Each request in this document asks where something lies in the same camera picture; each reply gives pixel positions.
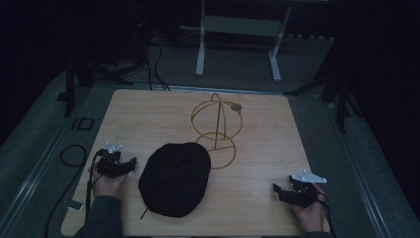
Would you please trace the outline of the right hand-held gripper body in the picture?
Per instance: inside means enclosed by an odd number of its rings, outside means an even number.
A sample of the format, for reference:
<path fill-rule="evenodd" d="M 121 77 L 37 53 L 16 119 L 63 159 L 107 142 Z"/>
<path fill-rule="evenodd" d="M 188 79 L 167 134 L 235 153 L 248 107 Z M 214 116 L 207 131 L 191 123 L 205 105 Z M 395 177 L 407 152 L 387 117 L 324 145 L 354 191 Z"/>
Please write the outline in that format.
<path fill-rule="evenodd" d="M 317 176 L 308 170 L 291 175 L 289 181 L 294 189 L 290 204 L 303 208 L 310 206 L 318 199 L 318 190 L 314 184 L 327 182 L 325 178 Z"/>

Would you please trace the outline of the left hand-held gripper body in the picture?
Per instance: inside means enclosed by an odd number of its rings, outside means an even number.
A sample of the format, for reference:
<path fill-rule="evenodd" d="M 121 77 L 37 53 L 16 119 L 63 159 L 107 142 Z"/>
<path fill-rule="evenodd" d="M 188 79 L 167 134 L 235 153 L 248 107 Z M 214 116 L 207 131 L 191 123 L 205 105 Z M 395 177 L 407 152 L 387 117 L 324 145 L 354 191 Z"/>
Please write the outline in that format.
<path fill-rule="evenodd" d="M 120 162 L 122 149 L 122 145 L 106 142 L 105 148 L 99 151 L 100 160 L 97 163 L 97 172 L 110 179 L 121 176 L 123 167 L 128 165 Z"/>

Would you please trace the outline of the black hat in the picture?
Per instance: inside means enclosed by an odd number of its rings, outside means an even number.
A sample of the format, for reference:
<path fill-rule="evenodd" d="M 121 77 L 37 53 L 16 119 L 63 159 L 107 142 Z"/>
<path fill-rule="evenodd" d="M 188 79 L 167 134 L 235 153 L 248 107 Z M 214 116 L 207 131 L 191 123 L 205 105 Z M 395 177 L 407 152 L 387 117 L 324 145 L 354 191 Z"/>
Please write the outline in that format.
<path fill-rule="evenodd" d="M 203 199 L 210 171 L 209 153 L 200 144 L 165 144 L 149 157 L 138 189 L 148 210 L 180 218 Z"/>

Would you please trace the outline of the gold wire hat stand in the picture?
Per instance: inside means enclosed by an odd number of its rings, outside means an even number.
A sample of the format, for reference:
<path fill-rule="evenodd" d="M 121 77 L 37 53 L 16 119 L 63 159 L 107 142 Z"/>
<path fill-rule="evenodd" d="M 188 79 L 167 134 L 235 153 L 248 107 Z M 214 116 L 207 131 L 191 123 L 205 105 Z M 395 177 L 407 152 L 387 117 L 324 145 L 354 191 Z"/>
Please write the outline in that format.
<path fill-rule="evenodd" d="M 195 118 L 205 109 L 216 106 L 216 126 L 214 131 L 202 132 L 198 129 L 195 124 Z M 237 113 L 240 119 L 240 125 L 238 130 L 233 134 L 228 134 L 228 120 L 225 107 L 228 106 L 231 110 Z M 209 100 L 203 101 L 196 105 L 190 114 L 190 123 L 192 128 L 198 133 L 199 137 L 196 139 L 198 143 L 201 139 L 207 139 L 213 142 L 211 149 L 208 152 L 216 152 L 227 149 L 233 150 L 233 156 L 229 162 L 222 166 L 213 166 L 213 170 L 223 170 L 230 166 L 237 156 L 237 146 L 234 142 L 234 138 L 242 131 L 244 126 L 244 119 L 242 115 L 242 105 L 240 103 L 226 101 L 221 98 L 218 93 L 213 93 Z"/>

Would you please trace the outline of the person's left hand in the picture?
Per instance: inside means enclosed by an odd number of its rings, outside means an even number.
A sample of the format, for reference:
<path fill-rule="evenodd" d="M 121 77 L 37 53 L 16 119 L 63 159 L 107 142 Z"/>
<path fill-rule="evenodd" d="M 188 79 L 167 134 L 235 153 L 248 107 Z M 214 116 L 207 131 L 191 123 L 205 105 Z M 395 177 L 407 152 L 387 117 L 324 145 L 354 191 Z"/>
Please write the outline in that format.
<path fill-rule="evenodd" d="M 127 179 L 126 175 L 121 175 L 116 178 L 103 177 L 97 172 L 97 169 L 92 170 L 94 178 L 94 185 L 92 186 L 93 195 L 98 196 L 112 196 L 120 197 L 121 190 Z"/>

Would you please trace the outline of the person's right hand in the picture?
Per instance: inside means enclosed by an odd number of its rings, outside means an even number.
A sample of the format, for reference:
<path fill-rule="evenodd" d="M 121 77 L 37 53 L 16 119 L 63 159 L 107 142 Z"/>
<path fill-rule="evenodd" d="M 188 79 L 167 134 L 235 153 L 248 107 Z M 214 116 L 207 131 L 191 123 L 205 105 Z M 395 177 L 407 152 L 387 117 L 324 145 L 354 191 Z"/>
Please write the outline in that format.
<path fill-rule="evenodd" d="M 318 191 L 317 201 L 312 203 L 310 206 L 303 208 L 297 205 L 291 205 L 290 208 L 293 211 L 297 223 L 304 233 L 310 232 L 324 232 L 324 191 L 318 184 L 314 184 L 314 187 Z"/>

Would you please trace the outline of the black tripod stand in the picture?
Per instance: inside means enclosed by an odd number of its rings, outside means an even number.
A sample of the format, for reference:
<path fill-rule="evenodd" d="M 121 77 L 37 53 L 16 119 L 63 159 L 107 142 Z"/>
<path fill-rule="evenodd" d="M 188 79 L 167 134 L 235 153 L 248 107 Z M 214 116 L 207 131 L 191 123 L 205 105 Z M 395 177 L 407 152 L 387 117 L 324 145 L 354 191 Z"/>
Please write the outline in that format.
<path fill-rule="evenodd" d="M 94 83 L 92 71 L 97 71 L 106 79 L 120 84 L 132 84 L 131 81 L 123 79 L 116 72 L 107 69 L 90 58 L 85 56 L 69 58 L 65 64 L 65 92 L 59 95 L 59 99 L 65 102 L 65 118 L 70 116 L 75 105 L 74 78 L 77 77 L 82 86 L 91 87 Z"/>
<path fill-rule="evenodd" d="M 332 103 L 335 98 L 338 98 L 336 123 L 340 131 L 345 133 L 345 117 L 350 79 L 350 57 L 345 50 L 344 38 L 339 36 L 335 38 L 314 78 L 297 89 L 284 92 L 284 95 L 297 96 L 324 84 L 325 87 L 320 94 L 320 99 L 322 102 Z"/>

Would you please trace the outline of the white metal desk frame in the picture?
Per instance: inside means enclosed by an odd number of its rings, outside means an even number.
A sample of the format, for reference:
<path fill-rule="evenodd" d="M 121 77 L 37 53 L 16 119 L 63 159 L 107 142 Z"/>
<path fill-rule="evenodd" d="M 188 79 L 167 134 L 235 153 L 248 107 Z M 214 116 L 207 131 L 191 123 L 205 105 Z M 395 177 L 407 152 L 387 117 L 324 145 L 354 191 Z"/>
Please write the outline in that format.
<path fill-rule="evenodd" d="M 291 7 L 286 7 L 281 20 L 260 20 L 238 17 L 225 17 L 208 15 L 206 13 L 206 0 L 201 0 L 200 28 L 199 28 L 199 49 L 196 61 L 195 75 L 204 74 L 206 46 L 205 34 L 225 33 L 236 35 L 250 35 L 260 37 L 273 37 L 275 45 L 268 53 L 268 62 L 274 82 L 281 81 L 280 68 L 277 62 L 277 54 L 284 37 L 285 29 L 291 14 Z"/>

